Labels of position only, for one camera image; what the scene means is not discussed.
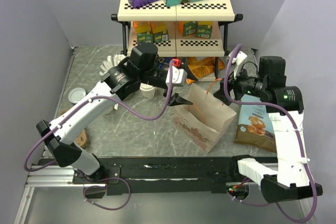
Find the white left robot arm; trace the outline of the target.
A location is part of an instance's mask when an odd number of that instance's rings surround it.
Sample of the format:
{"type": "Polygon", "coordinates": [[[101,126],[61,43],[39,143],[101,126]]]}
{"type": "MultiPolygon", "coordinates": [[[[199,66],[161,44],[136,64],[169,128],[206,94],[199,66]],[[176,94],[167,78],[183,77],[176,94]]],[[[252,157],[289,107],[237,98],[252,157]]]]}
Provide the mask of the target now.
{"type": "Polygon", "coordinates": [[[187,105],[190,101],[173,93],[174,86],[185,85],[187,79],[196,81],[196,76],[187,66],[186,60],[172,59],[169,69],[158,67],[158,48],[153,43],[133,47],[130,56],[110,68],[95,87],[75,106],[62,116],[47,122],[40,121],[37,130],[43,143],[60,167],[71,166],[82,171],[92,183],[98,183],[106,176],[105,168],[98,158],[75,144],[79,134],[105,110],[119,104],[144,120],[156,120],[139,114],[128,107],[123,100],[140,89],[142,84],[165,90],[164,107],[187,105]]]}

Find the white plastic cup lid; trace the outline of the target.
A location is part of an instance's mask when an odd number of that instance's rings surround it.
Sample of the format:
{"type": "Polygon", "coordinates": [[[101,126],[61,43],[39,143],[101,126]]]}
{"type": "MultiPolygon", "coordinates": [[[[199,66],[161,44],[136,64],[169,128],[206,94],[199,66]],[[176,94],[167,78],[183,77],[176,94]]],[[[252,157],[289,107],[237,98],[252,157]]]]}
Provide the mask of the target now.
{"type": "Polygon", "coordinates": [[[154,88],[155,88],[154,86],[149,85],[149,84],[145,84],[145,83],[142,83],[140,85],[140,90],[143,90],[143,91],[149,91],[149,90],[152,90],[154,88]]]}

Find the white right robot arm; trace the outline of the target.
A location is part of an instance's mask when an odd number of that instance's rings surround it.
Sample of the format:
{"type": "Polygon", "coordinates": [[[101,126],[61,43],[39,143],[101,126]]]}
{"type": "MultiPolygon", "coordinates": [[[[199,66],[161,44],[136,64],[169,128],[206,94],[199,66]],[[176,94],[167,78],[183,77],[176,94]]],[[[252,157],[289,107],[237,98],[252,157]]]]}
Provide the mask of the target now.
{"type": "Polygon", "coordinates": [[[258,75],[251,77],[243,69],[247,57],[232,55],[221,80],[221,88],[214,93],[226,105],[232,102],[242,108],[266,109],[274,131],[278,169],[274,171],[252,157],[239,157],[229,168],[235,181],[248,177],[261,187],[268,203],[317,199],[323,194],[320,184],[314,182],[308,167],[309,159],[303,139],[303,98],[299,88],[286,85],[286,61],[278,56],[261,57],[258,75]]]}

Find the paper takeout bag orange handles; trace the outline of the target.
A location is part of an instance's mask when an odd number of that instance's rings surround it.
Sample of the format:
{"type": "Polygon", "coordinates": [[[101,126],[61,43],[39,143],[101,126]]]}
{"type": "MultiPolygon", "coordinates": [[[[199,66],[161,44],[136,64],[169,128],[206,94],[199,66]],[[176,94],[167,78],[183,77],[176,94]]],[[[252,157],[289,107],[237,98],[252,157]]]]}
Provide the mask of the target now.
{"type": "Polygon", "coordinates": [[[195,145],[209,153],[227,132],[236,112],[195,83],[184,98],[193,104],[176,106],[174,123],[195,145]]]}

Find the white paper coffee cup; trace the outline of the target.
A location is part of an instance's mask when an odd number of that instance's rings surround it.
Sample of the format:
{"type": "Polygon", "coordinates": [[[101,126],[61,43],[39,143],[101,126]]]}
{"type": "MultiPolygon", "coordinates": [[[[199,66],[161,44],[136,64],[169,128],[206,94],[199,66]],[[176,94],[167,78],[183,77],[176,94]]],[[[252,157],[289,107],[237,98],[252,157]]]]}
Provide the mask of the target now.
{"type": "Polygon", "coordinates": [[[141,88],[140,91],[141,91],[141,94],[143,95],[143,97],[145,99],[151,100],[155,96],[156,88],[155,87],[152,87],[150,89],[142,89],[141,88]]]}

